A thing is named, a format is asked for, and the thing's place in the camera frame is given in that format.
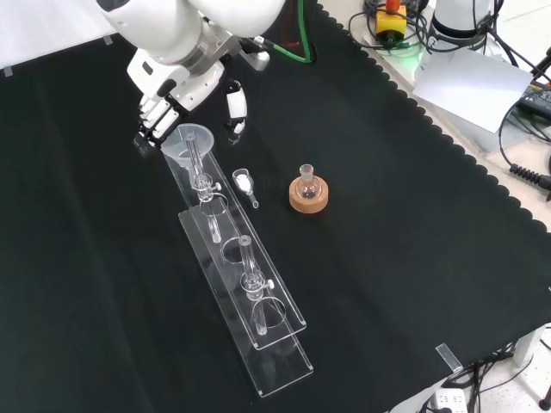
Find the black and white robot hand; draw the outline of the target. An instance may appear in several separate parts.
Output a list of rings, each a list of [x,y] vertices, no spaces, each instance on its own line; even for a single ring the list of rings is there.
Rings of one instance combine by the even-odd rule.
[[[139,101],[138,131],[133,144],[142,157],[149,157],[186,116],[198,108],[220,86],[225,64],[236,53],[223,54],[202,74],[183,65],[163,65],[138,49],[127,74],[142,96]]]

